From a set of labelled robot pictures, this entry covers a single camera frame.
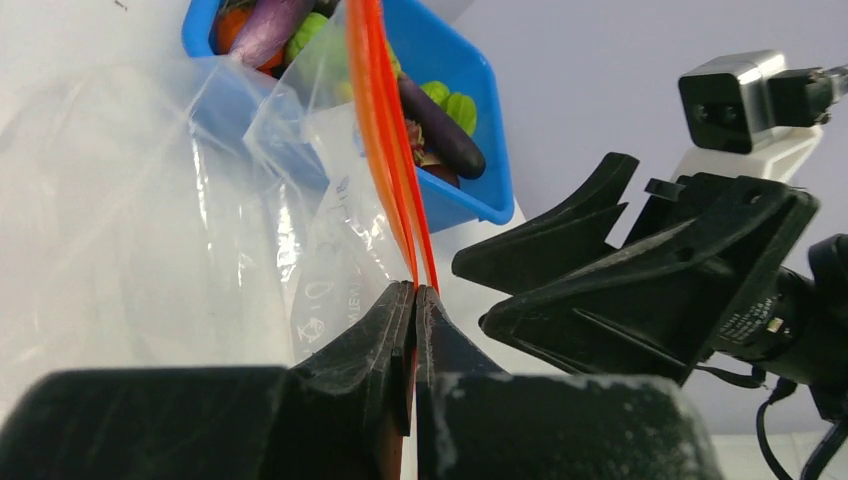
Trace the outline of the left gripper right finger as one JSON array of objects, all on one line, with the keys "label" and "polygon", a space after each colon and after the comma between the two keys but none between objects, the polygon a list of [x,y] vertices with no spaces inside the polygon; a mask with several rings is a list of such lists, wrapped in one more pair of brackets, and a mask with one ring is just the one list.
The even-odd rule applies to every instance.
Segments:
[{"label": "left gripper right finger", "polygon": [[415,299],[417,475],[421,479],[718,479],[706,427],[672,381],[519,375]]}]

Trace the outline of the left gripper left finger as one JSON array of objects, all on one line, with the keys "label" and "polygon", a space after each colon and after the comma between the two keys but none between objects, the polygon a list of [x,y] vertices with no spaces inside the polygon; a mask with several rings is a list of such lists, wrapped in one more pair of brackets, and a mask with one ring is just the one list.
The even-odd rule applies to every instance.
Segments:
[{"label": "left gripper left finger", "polygon": [[1,431],[5,479],[397,479],[416,289],[394,282],[298,365],[89,369],[31,387]]}]

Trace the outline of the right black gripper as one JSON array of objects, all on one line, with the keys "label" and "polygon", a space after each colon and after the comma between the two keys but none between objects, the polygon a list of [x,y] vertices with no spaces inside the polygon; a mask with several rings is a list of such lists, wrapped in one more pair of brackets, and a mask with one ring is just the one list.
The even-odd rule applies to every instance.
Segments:
[{"label": "right black gripper", "polygon": [[[807,386],[847,418],[847,237],[783,260],[818,210],[810,194],[741,176],[654,180],[626,248],[606,238],[639,161],[604,156],[549,211],[458,251],[454,275],[508,294],[483,332],[568,373],[683,383],[715,353]],[[627,266],[629,280],[621,275]]]}]

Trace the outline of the dark purple toy eggplant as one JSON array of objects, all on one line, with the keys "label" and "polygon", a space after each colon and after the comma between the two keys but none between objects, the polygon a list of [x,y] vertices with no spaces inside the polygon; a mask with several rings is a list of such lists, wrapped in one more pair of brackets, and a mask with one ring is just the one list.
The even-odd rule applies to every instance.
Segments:
[{"label": "dark purple toy eggplant", "polygon": [[478,179],[486,170],[486,159],[471,136],[406,73],[397,77],[403,113],[422,129],[424,145],[459,177]]}]

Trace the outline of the clear zip bag orange zipper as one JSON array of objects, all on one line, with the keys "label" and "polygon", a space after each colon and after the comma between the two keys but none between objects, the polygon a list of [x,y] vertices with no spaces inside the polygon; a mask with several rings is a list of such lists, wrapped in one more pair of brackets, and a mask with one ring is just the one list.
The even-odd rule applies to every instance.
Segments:
[{"label": "clear zip bag orange zipper", "polygon": [[93,69],[1,127],[1,405],[54,372],[292,366],[438,281],[383,7],[350,85],[218,56]]}]

